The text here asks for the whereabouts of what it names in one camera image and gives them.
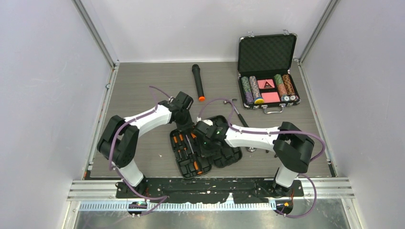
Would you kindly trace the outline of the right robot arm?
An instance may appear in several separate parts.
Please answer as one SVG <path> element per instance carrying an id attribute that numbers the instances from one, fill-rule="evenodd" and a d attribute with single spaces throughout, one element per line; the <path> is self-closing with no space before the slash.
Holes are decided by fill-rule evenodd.
<path id="1" fill-rule="evenodd" d="M 290 122 L 270 128 L 252 128 L 228 123 L 219 126 L 199 121 L 193 130 L 200 145 L 207 150 L 253 147 L 276 153 L 282 165 L 273 182 L 273 191 L 284 196 L 292 189 L 299 174 L 308 171 L 314 141 Z"/>

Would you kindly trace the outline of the orange handled screwdriver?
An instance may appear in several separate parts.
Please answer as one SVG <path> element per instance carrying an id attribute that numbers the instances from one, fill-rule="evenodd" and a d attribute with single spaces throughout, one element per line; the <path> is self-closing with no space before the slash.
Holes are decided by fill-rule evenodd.
<path id="1" fill-rule="evenodd" d="M 193 139 L 192 135 L 190 133 L 187 133 L 186 138 L 187 138 L 187 141 L 188 141 L 188 144 L 190 146 L 190 149 L 191 149 L 192 153 L 197 154 L 198 153 L 198 145 L 196 144 L 196 142 Z"/>

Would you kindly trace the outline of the black tool kit case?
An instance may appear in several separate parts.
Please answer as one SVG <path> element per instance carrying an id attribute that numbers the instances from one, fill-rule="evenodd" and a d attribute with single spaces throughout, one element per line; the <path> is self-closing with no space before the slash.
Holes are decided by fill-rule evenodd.
<path id="1" fill-rule="evenodd" d="M 199 140 L 194 133 L 187 134 L 192 145 L 192 149 L 189 149 L 185 136 L 177 129 L 169 134 L 175 161 L 184 179 L 205 175 L 213 166 L 217 168 L 230 166 L 243 156 L 239 147 L 215 147 L 207 141 Z"/>

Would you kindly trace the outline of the small orange black screwdriver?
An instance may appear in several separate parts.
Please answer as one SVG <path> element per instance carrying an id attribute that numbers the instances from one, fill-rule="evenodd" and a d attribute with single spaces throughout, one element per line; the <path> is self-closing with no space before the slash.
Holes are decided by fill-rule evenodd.
<path id="1" fill-rule="evenodd" d="M 177 138 L 176 138 L 176 136 L 175 136 L 175 135 L 173 136 L 173 140 L 174 140 L 174 143 L 175 143 L 176 149 L 177 149 L 177 151 L 178 151 L 179 158 L 180 158 L 180 159 L 182 159 L 182 155 L 181 155 L 181 148 L 180 148 L 180 145 L 178 144 L 178 140 L 177 140 Z"/>

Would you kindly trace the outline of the thin orange black screwdriver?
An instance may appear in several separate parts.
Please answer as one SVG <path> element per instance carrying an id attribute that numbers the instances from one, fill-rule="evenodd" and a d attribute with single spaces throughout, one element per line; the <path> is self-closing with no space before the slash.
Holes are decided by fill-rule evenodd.
<path id="1" fill-rule="evenodd" d="M 181 145 L 182 145 L 182 148 L 183 148 L 183 151 L 184 151 L 184 155 L 185 155 L 186 158 L 188 158 L 187 146 L 186 146 L 186 143 L 184 141 L 183 135 L 179 134 L 179 138 L 180 138 L 180 142 L 181 142 Z"/>

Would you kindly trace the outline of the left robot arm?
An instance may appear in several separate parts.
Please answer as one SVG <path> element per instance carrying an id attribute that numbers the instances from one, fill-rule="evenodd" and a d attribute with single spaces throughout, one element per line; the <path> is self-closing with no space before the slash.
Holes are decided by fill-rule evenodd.
<path id="1" fill-rule="evenodd" d="M 115 115 L 109 119 L 96 149 L 112 167 L 118 169 L 129 183 L 128 191 L 134 197 L 142 197 L 147 190 L 142 181 L 144 174 L 134 160 L 138 139 L 161 125 L 171 123 L 175 123 L 180 131 L 191 130 L 194 125 L 190 114 L 192 104 L 192 97 L 179 92 L 176 97 L 160 101 L 140 114 L 125 118 Z"/>

